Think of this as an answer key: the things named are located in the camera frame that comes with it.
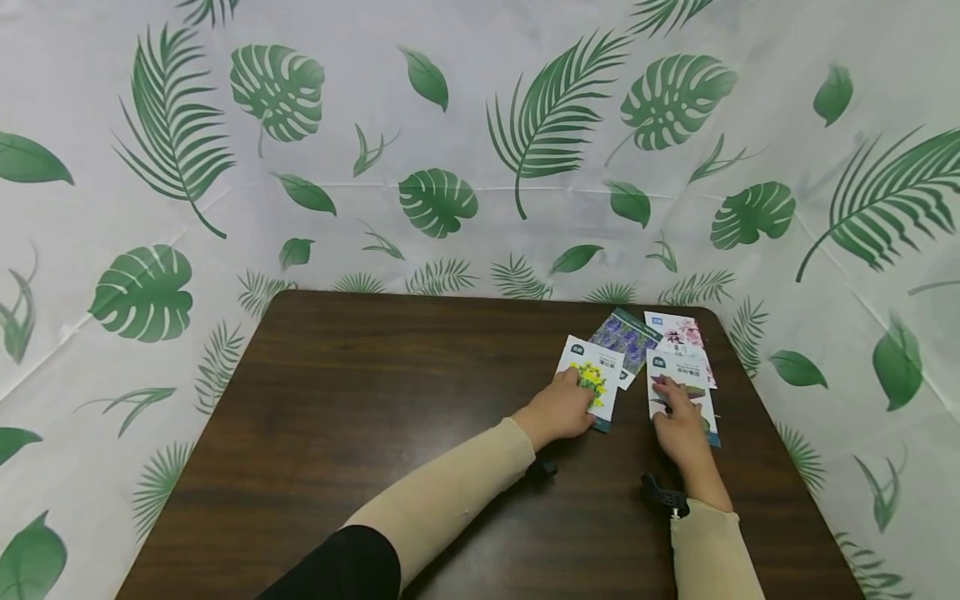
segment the person's right hand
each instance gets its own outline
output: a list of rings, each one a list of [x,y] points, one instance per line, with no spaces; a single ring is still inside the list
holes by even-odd
[[[685,386],[678,386],[670,377],[664,381],[664,384],[654,383],[654,391],[666,398],[670,407],[669,415],[654,415],[654,429],[660,447],[680,469],[689,497],[731,513],[733,504],[713,462],[704,431],[704,418],[700,414],[702,406],[690,401]]]
[[[654,391],[663,397],[670,414],[656,413],[654,429],[660,447],[666,452],[680,473],[695,472],[713,464],[713,455],[704,432],[700,404],[694,404],[686,394],[686,386],[666,377],[663,384],[654,383]]]

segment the monstera leaf print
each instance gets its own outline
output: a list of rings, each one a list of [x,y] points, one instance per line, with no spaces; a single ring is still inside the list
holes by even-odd
[[[123,151],[114,151],[155,192],[189,202],[207,229],[226,238],[197,208],[210,185],[236,163],[221,145],[227,136],[217,133],[223,113],[195,98],[214,89],[196,83],[208,71],[193,68],[203,57],[201,47],[190,43],[195,35],[185,29],[170,34],[164,27],[156,45],[149,31],[146,41],[138,42],[131,92],[139,128],[127,106],[120,106],[141,152],[123,142]]]
[[[911,237],[916,231],[930,239],[935,239],[932,226],[956,232],[944,199],[945,192],[960,193],[960,129],[934,135],[890,158],[916,132],[905,135],[874,161],[870,155],[878,140],[860,146],[837,182],[829,227],[806,253],[798,282],[827,238],[880,272],[900,257],[898,243],[920,251]]]
[[[300,141],[317,132],[324,84],[318,62],[285,46],[243,46],[230,57],[233,100],[260,121],[256,150],[261,158],[264,132],[278,142]]]
[[[192,275],[186,256],[169,246],[134,248],[117,256],[100,277],[88,312],[123,338],[179,338],[190,325],[193,297],[181,288]]]
[[[717,250],[731,250],[740,244],[754,244],[761,231],[775,240],[790,227],[796,207],[786,185],[758,183],[723,202],[713,218],[710,241]]]
[[[400,205],[413,226],[430,237],[460,230],[460,219],[477,213],[477,195],[469,183],[443,169],[418,171],[399,184]]]
[[[623,122],[633,130],[604,166],[631,137],[642,150],[683,144],[704,126],[734,84],[736,73],[714,57],[678,54],[653,62],[620,106]]]
[[[530,83],[522,102],[517,95],[523,78],[516,81],[510,113],[504,125],[500,100],[494,97],[491,116],[487,106],[487,127],[490,139],[503,164],[516,174],[514,200],[521,219],[527,215],[520,203],[520,180],[534,179],[575,171],[580,168],[586,132],[603,119],[587,102],[609,98],[603,93],[607,84],[616,81],[605,71],[623,64],[627,56],[621,52],[630,38],[612,36],[608,32],[596,39],[596,33],[581,38],[563,54],[553,59]]]

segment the yellow flower seed packet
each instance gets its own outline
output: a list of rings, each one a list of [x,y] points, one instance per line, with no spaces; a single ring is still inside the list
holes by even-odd
[[[593,428],[607,433],[610,431],[613,403],[616,401],[617,382],[623,368],[623,354],[569,335],[557,371],[565,371],[569,367],[580,372],[580,386],[593,391],[593,402],[587,409],[596,417]]]

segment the fabric backdrop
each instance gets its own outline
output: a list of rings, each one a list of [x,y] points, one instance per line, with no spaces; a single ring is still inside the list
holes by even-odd
[[[293,287],[711,308],[868,596],[955,597],[958,18],[0,1],[0,597],[113,597]]]

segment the dark brown tabletop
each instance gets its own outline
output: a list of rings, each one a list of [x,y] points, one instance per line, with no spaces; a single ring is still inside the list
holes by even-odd
[[[651,306],[629,306],[642,319]],[[567,334],[612,307],[284,292],[147,539],[122,599],[253,598],[412,469],[496,424],[553,375]],[[717,464],[767,598],[858,587],[717,318],[695,317],[719,390]],[[639,478],[676,483],[642,379],[609,434],[548,446],[408,589],[410,598],[676,597],[666,516]]]

